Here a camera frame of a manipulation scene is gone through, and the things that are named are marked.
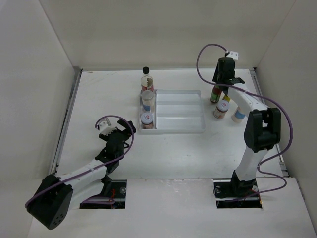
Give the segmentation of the red chili sauce bottle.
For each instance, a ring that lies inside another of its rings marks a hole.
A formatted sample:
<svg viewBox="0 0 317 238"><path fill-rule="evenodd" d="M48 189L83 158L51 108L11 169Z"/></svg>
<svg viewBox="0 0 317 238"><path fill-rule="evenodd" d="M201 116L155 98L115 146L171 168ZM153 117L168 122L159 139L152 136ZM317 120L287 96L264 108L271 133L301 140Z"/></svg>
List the red chili sauce bottle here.
<svg viewBox="0 0 317 238"><path fill-rule="evenodd" d="M220 100L221 94L222 94L222 90L220 89L219 86L215 85L211 91L210 101L214 104L218 103Z"/></svg>

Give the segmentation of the brown sauce jar white lid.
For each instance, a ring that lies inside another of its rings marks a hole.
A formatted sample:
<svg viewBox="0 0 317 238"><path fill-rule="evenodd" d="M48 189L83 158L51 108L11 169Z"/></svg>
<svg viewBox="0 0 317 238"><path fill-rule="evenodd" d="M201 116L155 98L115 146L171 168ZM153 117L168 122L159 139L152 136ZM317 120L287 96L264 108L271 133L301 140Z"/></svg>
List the brown sauce jar white lid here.
<svg viewBox="0 0 317 238"><path fill-rule="evenodd" d="M229 102L226 101L226 100L220 100L217 103L217 106L216 106L216 108L214 110L213 115L217 119L222 119L222 118L224 118L224 116L227 113L228 109L229 109Z"/></svg>

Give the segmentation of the white peppercorn jar silver lid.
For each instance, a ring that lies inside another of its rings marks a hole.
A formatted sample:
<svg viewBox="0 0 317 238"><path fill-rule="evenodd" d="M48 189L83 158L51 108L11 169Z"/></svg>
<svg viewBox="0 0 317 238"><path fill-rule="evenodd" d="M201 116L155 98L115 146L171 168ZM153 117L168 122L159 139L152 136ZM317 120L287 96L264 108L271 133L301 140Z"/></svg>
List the white peppercorn jar silver lid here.
<svg viewBox="0 0 317 238"><path fill-rule="evenodd" d="M151 90L145 90L141 93L143 109L146 112L154 111L155 94Z"/></svg>

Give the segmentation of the dark soy sauce bottle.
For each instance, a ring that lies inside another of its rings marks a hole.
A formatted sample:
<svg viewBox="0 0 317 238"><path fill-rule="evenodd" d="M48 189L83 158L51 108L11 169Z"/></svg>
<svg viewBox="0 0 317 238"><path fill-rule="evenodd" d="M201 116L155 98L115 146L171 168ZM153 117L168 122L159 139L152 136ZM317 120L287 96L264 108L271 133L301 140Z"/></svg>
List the dark soy sauce bottle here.
<svg viewBox="0 0 317 238"><path fill-rule="evenodd" d="M145 66L142 68L143 76L141 78L141 91L150 90L154 91L153 78L150 76L150 69Z"/></svg>

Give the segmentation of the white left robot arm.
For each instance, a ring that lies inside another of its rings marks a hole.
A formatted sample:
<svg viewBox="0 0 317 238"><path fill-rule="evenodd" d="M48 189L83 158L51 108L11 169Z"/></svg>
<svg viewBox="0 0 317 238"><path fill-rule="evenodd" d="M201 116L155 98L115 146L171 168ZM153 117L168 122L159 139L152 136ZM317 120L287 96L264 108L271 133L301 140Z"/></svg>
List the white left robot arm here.
<svg viewBox="0 0 317 238"><path fill-rule="evenodd" d="M46 176L35 194L25 204L27 212L48 230L53 230L73 208L115 208L123 201L118 187L112 186L111 173L131 149L136 128L132 121L117 117L122 127L102 126L108 116L99 119L95 128L106 146L88 164L71 173Z"/></svg>

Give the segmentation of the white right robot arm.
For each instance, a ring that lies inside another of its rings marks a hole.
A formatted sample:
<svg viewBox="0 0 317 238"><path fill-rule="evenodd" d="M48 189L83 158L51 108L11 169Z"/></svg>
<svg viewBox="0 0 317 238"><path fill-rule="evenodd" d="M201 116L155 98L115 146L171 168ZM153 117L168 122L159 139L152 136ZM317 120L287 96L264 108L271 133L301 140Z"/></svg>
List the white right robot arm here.
<svg viewBox="0 0 317 238"><path fill-rule="evenodd" d="M212 79L247 117L244 131L246 149L233 172L230 191L243 195L255 182L257 166L275 144L280 142L281 112L259 101L259 95L249 92L245 81L235 76L235 61L230 57L218 59Z"/></svg>

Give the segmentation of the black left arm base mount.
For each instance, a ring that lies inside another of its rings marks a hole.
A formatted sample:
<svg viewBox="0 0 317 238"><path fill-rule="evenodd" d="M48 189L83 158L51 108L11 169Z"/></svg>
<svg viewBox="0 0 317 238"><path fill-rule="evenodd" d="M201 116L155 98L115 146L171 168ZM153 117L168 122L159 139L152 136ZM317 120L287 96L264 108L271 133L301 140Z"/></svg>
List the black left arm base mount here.
<svg viewBox="0 0 317 238"><path fill-rule="evenodd" d="M82 202L80 209L125 209L127 180L102 179L103 188L98 195Z"/></svg>

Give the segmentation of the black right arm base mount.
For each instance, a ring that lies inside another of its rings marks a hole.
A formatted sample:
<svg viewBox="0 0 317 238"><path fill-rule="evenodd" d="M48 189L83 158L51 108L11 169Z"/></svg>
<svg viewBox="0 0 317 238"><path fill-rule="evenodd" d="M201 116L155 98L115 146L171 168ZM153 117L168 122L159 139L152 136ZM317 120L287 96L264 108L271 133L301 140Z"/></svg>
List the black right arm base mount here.
<svg viewBox="0 0 317 238"><path fill-rule="evenodd" d="M213 193L218 209L260 208L262 209L259 195L246 196L258 192L257 182L253 179L246 184L231 180L215 180Z"/></svg>

